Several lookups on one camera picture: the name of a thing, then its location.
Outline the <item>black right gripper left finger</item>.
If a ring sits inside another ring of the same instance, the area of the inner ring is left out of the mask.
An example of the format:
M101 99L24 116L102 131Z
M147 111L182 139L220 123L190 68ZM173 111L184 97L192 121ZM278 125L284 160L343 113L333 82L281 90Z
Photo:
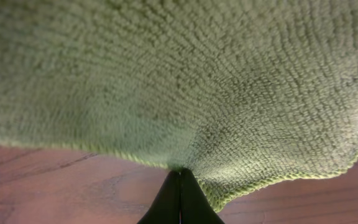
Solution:
M180 174L168 173L157 196L138 224L180 223Z

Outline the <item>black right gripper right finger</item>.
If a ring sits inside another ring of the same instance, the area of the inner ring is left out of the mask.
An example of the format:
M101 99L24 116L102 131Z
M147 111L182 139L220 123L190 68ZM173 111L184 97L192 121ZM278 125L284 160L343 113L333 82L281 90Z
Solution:
M189 169L180 172L181 223L224 224L210 206L206 196Z

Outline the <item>light green microfiber cloth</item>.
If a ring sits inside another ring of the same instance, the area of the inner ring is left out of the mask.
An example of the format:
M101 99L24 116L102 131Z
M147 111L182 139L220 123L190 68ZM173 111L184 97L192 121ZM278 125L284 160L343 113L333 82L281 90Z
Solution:
M187 168L215 211L358 160L358 1L0 1L0 145Z

